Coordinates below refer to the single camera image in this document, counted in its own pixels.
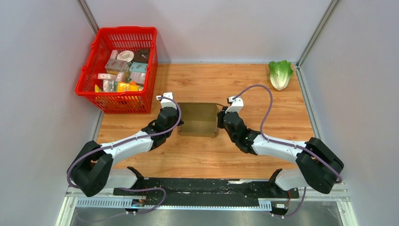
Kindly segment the brown cardboard paper box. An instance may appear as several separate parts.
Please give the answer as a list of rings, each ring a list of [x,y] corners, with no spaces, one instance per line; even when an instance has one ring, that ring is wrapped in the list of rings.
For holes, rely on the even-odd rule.
[[[217,113],[216,103],[180,102],[183,124],[179,126],[179,135],[190,137],[216,137]]]

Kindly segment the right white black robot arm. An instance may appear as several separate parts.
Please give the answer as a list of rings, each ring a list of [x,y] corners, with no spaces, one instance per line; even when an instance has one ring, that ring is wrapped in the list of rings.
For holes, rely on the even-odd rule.
[[[287,190],[307,186],[329,194],[336,183],[341,183],[344,163],[319,138],[291,141],[270,137],[248,128],[237,112],[228,112],[226,108],[217,114],[217,119],[218,128],[226,130],[242,152],[273,156],[298,166],[273,173],[268,184],[272,196],[281,197]]]

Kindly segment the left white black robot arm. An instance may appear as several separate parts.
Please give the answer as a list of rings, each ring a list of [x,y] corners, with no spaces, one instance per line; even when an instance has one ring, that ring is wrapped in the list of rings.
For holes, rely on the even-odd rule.
[[[163,145],[174,127],[181,124],[180,107],[163,107],[157,119],[136,134],[110,143],[87,142],[67,171],[72,187],[87,197],[105,188],[125,187],[132,195],[139,195],[144,183],[132,170],[116,170],[113,166],[139,153],[149,152]]]

